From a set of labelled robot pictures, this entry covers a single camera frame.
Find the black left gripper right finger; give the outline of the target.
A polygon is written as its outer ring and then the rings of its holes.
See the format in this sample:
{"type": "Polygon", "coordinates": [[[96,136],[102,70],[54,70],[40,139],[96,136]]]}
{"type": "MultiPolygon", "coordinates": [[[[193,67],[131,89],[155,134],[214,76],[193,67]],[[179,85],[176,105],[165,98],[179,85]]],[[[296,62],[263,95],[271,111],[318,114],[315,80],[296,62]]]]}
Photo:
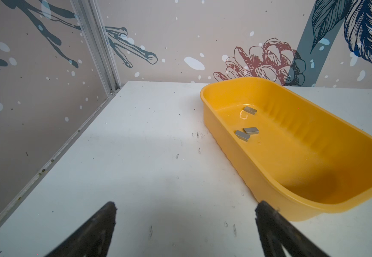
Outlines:
{"type": "Polygon", "coordinates": [[[262,201],[255,209],[256,224],[266,257],[328,257],[269,203],[262,201]]]}

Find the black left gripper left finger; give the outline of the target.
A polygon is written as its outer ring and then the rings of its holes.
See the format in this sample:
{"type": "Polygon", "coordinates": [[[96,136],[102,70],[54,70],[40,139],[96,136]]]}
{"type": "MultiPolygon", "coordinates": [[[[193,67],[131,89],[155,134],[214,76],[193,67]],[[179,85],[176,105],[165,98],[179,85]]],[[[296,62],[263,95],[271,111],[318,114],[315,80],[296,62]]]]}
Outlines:
{"type": "Polygon", "coordinates": [[[109,201],[94,213],[48,257],[105,257],[108,254],[117,208],[109,201]]]}

